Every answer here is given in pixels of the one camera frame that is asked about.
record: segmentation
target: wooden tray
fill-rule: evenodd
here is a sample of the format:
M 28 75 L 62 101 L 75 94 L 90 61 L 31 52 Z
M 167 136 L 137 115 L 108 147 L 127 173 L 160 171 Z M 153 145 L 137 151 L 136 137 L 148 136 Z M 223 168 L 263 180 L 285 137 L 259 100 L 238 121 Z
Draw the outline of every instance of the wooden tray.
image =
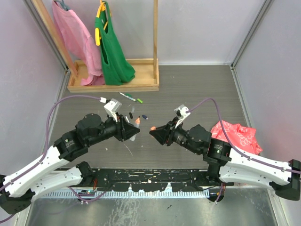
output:
M 71 93 L 159 91 L 158 59 L 155 73 L 153 59 L 128 59 L 127 61 L 136 70 L 135 78 L 120 86 L 81 86 L 80 81 L 88 77 L 88 71 L 81 60 L 75 61 L 78 78 L 71 74 L 67 88 Z

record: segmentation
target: white wall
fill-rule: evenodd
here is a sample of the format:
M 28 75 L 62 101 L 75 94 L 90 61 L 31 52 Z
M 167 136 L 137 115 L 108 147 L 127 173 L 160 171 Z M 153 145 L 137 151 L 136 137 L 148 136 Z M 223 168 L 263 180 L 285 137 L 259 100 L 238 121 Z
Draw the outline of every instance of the white wall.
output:
M 51 12 L 51 1 L 43 0 Z M 108 0 L 127 58 L 153 56 L 153 0 Z M 230 64 L 264 0 L 158 0 L 160 64 Z M 94 36 L 98 0 L 65 0 Z
M 1 3 L 0 31 L 0 174 L 7 175 L 41 153 L 63 68 L 23 1 Z M 7 216 L 0 208 L 0 220 Z
M 236 69 L 263 154 L 301 161 L 301 1 L 271 5 Z M 290 226 L 301 201 L 282 200 Z

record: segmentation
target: green tank top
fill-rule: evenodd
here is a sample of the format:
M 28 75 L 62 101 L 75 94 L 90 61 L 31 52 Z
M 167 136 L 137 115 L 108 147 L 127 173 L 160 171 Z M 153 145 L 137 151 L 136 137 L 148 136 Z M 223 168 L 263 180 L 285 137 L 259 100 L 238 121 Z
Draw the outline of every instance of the green tank top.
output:
M 122 85 L 135 77 L 135 69 L 126 61 L 121 46 L 113 30 L 109 4 L 105 2 L 106 11 L 95 19 L 95 28 L 99 29 L 103 75 L 106 85 Z

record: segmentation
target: blue hanger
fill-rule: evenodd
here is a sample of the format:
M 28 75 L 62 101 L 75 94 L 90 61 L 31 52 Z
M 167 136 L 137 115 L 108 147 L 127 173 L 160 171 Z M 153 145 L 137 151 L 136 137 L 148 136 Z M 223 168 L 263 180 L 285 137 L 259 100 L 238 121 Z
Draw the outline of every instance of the blue hanger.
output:
M 63 10 L 65 10 L 65 11 L 70 10 L 70 7 L 67 6 L 67 5 L 64 3 L 64 0 L 62 0 L 62 1 L 54 0 L 54 1 L 60 3 L 60 4 L 61 4 L 61 7 L 63 8 Z

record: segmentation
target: clothes hanger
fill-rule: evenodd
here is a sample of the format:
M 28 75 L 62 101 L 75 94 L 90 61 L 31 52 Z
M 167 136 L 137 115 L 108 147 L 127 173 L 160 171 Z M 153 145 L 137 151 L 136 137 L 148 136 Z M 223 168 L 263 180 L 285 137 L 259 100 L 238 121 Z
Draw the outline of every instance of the clothes hanger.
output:
M 64 3 L 64 0 L 62 0 L 62 1 L 54 0 L 54 1 L 60 3 L 60 5 L 61 5 L 61 7 L 62 7 L 63 10 L 65 10 L 65 11 L 70 10 L 70 7 L 67 6 L 67 5 Z
M 105 11 L 105 9 L 106 9 L 105 8 L 105 2 L 102 2 L 102 0 L 99 0 L 99 1 L 100 1 L 100 6 L 98 7 L 98 11 L 97 11 L 97 14 L 96 14 L 97 18 L 99 18 L 100 13 Z M 107 28 L 107 26 L 108 26 L 108 21 L 105 23 L 103 29 L 105 30 Z M 102 39 L 102 38 L 101 38 L 101 35 L 100 35 L 100 32 L 99 32 L 99 29 L 95 28 L 95 43 L 96 43 L 97 46 L 100 46 L 100 39 Z

